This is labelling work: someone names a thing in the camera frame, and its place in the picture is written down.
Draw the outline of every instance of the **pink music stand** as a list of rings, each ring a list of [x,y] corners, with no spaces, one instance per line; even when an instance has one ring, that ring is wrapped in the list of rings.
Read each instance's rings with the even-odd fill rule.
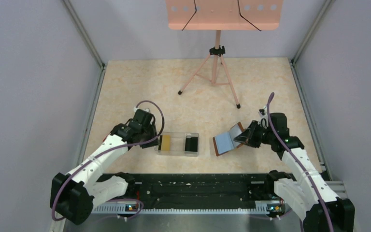
[[[166,0],[169,28],[173,30],[216,30],[215,46],[187,83],[178,91],[181,95],[194,76],[212,85],[229,85],[237,108],[241,108],[224,60],[225,48],[220,46],[221,30],[275,30],[279,26],[284,0]],[[214,56],[211,79],[198,72]],[[218,57],[228,83],[217,83]]]

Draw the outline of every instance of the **open book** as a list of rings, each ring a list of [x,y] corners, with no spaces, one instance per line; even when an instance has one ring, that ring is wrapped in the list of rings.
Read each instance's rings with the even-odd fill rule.
[[[234,138],[244,131],[241,122],[235,124],[229,131],[213,138],[215,154],[220,156],[231,150],[239,148],[243,144],[234,141]]]

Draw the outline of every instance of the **marble patterned surface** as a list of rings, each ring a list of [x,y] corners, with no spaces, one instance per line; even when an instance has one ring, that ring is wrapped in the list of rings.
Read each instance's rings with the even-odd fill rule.
[[[177,94],[201,62],[202,59],[110,61],[85,157],[99,147],[113,126],[133,117],[133,107],[138,102],[151,100],[164,113],[164,131],[200,134],[199,156],[161,156],[153,148],[134,147],[117,159],[108,172],[267,173],[275,169],[289,172],[269,145],[257,149],[242,146],[220,157],[214,153],[212,137],[228,131],[238,121],[247,127],[251,120],[258,120],[258,109],[274,91],[271,112],[286,114],[291,135],[301,139],[310,160],[321,171],[287,58],[226,58],[241,109],[236,108],[229,86],[212,86],[200,77],[195,77],[182,95]],[[211,77],[212,63],[210,59],[200,74]],[[220,69],[217,82],[226,81],[224,70]],[[141,108],[149,108],[156,116],[159,131],[158,110],[148,103]]]

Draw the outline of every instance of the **yellow sponge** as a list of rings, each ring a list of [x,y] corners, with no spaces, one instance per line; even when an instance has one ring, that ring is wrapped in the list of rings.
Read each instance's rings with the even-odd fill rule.
[[[169,135],[163,135],[163,138],[161,139],[161,150],[162,151],[170,151],[170,136]]]

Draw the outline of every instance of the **gray wall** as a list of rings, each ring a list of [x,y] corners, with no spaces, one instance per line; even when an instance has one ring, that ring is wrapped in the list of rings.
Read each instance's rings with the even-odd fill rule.
[[[336,1],[298,63],[325,156],[371,230],[371,2]]]
[[[98,78],[59,0],[0,0],[0,232],[48,231]]]
[[[202,58],[214,46],[214,31],[169,29],[165,0],[71,2],[106,61]],[[227,57],[293,57],[323,2],[285,0],[274,31],[224,31]]]

